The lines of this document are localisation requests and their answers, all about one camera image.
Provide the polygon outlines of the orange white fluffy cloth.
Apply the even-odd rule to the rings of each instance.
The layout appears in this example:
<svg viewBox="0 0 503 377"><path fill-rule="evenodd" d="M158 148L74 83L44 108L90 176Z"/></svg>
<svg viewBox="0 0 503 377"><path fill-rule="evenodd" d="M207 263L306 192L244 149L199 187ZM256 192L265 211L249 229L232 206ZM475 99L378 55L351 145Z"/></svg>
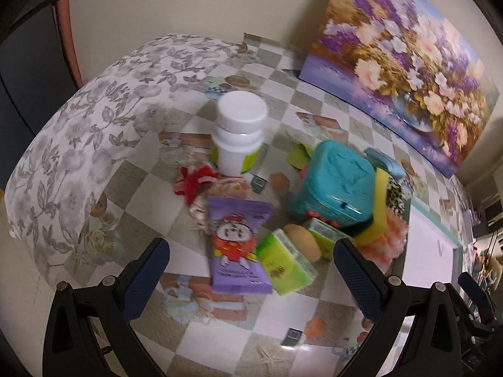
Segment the orange white fluffy cloth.
<svg viewBox="0 0 503 377"><path fill-rule="evenodd" d="M403 252L408 233L407 222L395 210L387 208L385 218L386 228L371 224L371 227L355 237L358 251L383 274L386 274L393 260Z"/></svg>

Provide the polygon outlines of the yellow green sponge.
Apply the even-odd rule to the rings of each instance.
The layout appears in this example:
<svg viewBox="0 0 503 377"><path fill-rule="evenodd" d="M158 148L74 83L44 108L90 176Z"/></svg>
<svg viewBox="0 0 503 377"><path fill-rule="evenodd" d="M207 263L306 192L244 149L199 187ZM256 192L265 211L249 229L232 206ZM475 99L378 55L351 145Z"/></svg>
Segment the yellow green sponge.
<svg viewBox="0 0 503 377"><path fill-rule="evenodd" d="M387 187L390 175L381 168L375 172L375 186L373 199L373 221L369 227L353 236L357 247L370 245L384 235L387 224Z"/></svg>

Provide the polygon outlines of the leopard print scrunchie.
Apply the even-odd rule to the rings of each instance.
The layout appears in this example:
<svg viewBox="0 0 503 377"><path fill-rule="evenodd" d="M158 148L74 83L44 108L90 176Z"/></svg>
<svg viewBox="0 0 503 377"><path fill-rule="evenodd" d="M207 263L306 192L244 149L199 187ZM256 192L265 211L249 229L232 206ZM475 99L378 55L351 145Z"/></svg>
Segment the leopard print scrunchie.
<svg viewBox="0 0 503 377"><path fill-rule="evenodd" d="M402 216L405 210L405 198L401 186L392 176L389 176L386 187L386 207Z"/></svg>

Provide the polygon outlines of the green barcode tissue pack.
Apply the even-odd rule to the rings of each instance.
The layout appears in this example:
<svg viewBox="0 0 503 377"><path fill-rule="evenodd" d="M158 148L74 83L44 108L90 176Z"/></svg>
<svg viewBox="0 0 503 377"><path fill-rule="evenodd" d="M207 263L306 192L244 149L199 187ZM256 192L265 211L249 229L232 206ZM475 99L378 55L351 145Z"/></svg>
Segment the green barcode tissue pack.
<svg viewBox="0 0 503 377"><path fill-rule="evenodd" d="M320 221L317 218L310 219L303 226L314 237L317 245L321 249L321 256L326 260L333 258L333 249L337 241L345 238L351 240L351 242L354 241L354 239L347 234L331 227L329 224Z"/></svg>

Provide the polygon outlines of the purple snack packet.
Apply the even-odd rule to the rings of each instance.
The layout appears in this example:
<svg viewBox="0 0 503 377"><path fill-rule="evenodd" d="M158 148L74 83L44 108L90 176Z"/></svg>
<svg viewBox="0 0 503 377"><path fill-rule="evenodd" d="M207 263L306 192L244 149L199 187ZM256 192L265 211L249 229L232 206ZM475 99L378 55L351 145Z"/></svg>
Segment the purple snack packet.
<svg viewBox="0 0 503 377"><path fill-rule="evenodd" d="M257 259L258 230L274 206L255 200L209 201L212 239L212 292L272 294L273 286Z"/></svg>

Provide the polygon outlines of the red chenille scrunchie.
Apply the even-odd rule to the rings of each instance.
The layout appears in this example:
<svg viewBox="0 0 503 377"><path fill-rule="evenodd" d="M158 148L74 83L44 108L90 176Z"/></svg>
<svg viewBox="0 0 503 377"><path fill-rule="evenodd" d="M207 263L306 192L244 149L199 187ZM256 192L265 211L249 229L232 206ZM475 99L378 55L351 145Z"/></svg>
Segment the red chenille scrunchie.
<svg viewBox="0 0 503 377"><path fill-rule="evenodd" d="M182 166L173 184L174 192L184 196L186 204L190 206L201 192L210 188L219 178L220 174L209 164Z"/></svg>

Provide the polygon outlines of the white teal tray box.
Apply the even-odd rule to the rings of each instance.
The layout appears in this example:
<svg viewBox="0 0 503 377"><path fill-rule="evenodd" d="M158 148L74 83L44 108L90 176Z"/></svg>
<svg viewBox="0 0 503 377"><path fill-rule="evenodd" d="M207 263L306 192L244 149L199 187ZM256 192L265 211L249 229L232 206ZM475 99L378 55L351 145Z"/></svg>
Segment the white teal tray box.
<svg viewBox="0 0 503 377"><path fill-rule="evenodd" d="M390 274L409 287L429 289L435 282L442 282L459 289L463 249L457 238L415 198L407 201L404 218L407 241Z"/></svg>

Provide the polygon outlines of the checkered printed tablecloth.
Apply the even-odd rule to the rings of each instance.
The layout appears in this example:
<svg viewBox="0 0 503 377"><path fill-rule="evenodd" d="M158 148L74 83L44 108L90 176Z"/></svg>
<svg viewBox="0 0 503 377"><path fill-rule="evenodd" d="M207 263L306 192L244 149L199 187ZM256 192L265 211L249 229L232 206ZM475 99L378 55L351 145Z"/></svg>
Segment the checkered printed tablecloth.
<svg viewBox="0 0 503 377"><path fill-rule="evenodd" d="M120 253L98 266L84 286L119 273L153 238L162 236L170 244L168 276L132 327L164 372L334 376L367 326L340 274L326 259L315 264L318 276L311 285L284 296L228 299L197 290L188 301L177 298L196 276L210 276L210 239L197 228L173 184L180 166L207 160L218 96L243 89L268 104L264 141L246 175L254 187L252 197L274 205L274 214L259 229L260 237L287 222L285 206L299 174L286 157L298 143L334 139L355 151L383 151L400 162L413 185L413 198L460 242L462 270L472 263L472 239L461 223L466 195L458 180L444 178L396 134L335 96L299 81L293 73L297 51L251 35L244 43L235 58L217 66L175 102L108 182L104 192L110 226L95 237L92 230L98 221L91 219L89 236L115 242Z"/></svg>

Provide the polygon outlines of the grey floral tablecloth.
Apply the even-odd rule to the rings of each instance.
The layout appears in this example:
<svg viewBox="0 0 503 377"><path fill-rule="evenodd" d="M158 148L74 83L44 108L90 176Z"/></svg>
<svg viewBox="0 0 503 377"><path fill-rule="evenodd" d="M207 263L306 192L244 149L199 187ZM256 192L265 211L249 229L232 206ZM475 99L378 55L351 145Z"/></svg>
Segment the grey floral tablecloth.
<svg viewBox="0 0 503 377"><path fill-rule="evenodd" d="M76 92L21 156L5 190L8 230L42 278L84 286L119 257L89 236L90 211L121 164L166 113L240 47L169 34L114 62Z"/></svg>

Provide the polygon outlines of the light blue cloth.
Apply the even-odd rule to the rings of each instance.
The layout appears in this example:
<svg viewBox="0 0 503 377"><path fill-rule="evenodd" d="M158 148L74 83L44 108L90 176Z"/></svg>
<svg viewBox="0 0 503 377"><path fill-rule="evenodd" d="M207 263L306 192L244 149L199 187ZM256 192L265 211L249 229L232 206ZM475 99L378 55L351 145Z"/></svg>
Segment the light blue cloth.
<svg viewBox="0 0 503 377"><path fill-rule="evenodd" d="M365 158L376 168L381 168L399 182L406 178L405 169L393 158L377 149L368 147L364 150Z"/></svg>

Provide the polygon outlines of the teal plastic toy box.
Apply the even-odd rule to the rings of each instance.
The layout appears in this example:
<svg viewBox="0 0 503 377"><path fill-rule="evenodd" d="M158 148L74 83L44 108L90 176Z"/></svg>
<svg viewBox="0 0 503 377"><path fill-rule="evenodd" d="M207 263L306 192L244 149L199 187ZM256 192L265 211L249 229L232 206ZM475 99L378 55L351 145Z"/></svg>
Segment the teal plastic toy box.
<svg viewBox="0 0 503 377"><path fill-rule="evenodd" d="M288 202L290 215L315 215L337 227L350 227L373 216L375 170L371 163L334 140L321 142L300 187Z"/></svg>

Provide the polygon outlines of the lime green cloth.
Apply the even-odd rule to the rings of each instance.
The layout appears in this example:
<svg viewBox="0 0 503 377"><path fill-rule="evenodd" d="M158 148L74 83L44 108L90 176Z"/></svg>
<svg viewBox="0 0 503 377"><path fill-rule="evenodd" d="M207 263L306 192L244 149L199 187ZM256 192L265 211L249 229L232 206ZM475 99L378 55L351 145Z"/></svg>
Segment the lime green cloth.
<svg viewBox="0 0 503 377"><path fill-rule="evenodd" d="M289 151L286 161L297 170L303 170L310 162L315 148L312 145L298 143Z"/></svg>

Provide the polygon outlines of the floral canvas painting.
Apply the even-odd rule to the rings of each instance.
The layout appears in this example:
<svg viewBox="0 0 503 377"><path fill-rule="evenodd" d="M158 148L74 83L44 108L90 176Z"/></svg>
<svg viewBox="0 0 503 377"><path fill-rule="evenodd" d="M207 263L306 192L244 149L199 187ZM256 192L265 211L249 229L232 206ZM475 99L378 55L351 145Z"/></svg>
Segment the floral canvas painting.
<svg viewBox="0 0 503 377"><path fill-rule="evenodd" d="M350 103L454 175L499 91L427 0L329 0L300 78Z"/></svg>

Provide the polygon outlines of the white pill bottle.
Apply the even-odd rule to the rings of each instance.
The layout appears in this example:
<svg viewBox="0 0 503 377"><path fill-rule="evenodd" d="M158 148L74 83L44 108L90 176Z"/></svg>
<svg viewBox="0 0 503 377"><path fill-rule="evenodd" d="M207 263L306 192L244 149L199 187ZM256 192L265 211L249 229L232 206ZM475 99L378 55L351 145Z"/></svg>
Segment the white pill bottle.
<svg viewBox="0 0 503 377"><path fill-rule="evenodd" d="M211 160L224 176L241 176L257 161L263 144L263 125L268 105L247 91L232 91L220 97L212 132Z"/></svg>

